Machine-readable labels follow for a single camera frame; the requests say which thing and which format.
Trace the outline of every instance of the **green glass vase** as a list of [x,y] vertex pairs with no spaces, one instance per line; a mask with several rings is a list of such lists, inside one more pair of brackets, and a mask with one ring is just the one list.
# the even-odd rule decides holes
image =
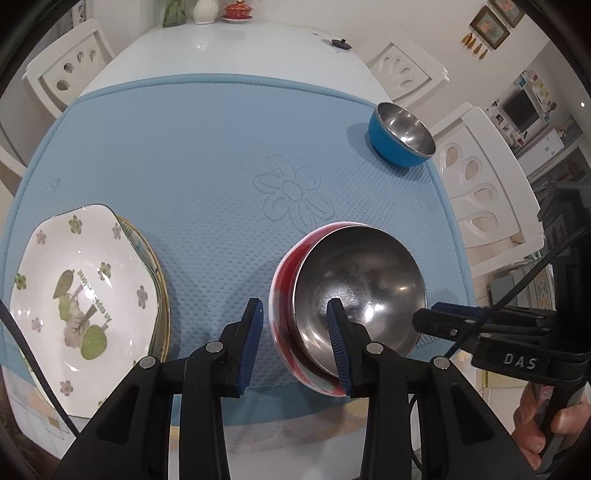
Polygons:
[[176,27],[187,22],[187,0],[167,0],[163,27]]

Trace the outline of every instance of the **screw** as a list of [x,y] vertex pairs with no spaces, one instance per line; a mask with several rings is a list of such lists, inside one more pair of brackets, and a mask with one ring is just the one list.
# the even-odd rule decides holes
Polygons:
[[156,365],[156,359],[153,356],[145,356],[139,361],[141,368],[148,369]]
[[373,353],[374,355],[379,355],[384,351],[384,346],[381,343],[371,342],[365,346],[365,349],[369,353]]
[[438,356],[435,360],[433,360],[433,365],[435,365],[440,370],[447,370],[449,368],[449,360],[444,356]]
[[222,342],[209,342],[206,346],[205,346],[205,350],[207,350],[209,353],[218,353],[221,352],[223,349],[223,343]]

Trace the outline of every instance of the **picture frame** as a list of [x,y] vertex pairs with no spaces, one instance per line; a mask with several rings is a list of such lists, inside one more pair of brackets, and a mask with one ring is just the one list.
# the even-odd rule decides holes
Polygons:
[[496,50],[510,35],[509,29],[493,11],[484,6],[470,23],[470,26]]
[[513,0],[491,0],[491,5],[512,28],[515,28],[525,16],[525,12]]

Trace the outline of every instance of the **blue placemat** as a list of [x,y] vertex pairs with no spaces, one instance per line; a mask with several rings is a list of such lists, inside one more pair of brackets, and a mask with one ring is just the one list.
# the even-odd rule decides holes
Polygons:
[[[39,146],[15,198],[0,249],[3,299],[41,221],[104,203],[161,259],[170,358],[217,339],[250,297],[266,307],[282,256],[314,228],[340,220],[400,240],[419,264],[429,305],[473,303],[437,172],[431,162],[409,170],[375,154],[367,137],[372,110],[332,90],[232,75],[143,80],[79,98]],[[5,343],[0,361],[22,372],[18,352]],[[415,355],[426,347],[429,358],[445,349],[429,344]],[[265,328],[251,389],[226,403],[226,420],[274,420],[339,402],[298,384]]]

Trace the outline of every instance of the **white chair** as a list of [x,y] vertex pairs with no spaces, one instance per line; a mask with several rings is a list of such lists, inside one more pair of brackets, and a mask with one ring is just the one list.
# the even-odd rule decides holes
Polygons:
[[517,159],[486,114],[464,103],[429,130],[437,145],[433,162],[452,200],[466,248],[519,233],[524,240],[473,265],[472,277],[540,250],[544,246],[537,218],[540,206]]
[[0,147],[0,236],[14,194],[27,168]]
[[114,57],[99,22],[91,18],[31,60],[22,81],[57,118]]
[[364,42],[355,53],[396,105],[411,109],[449,82],[447,70],[399,29]]

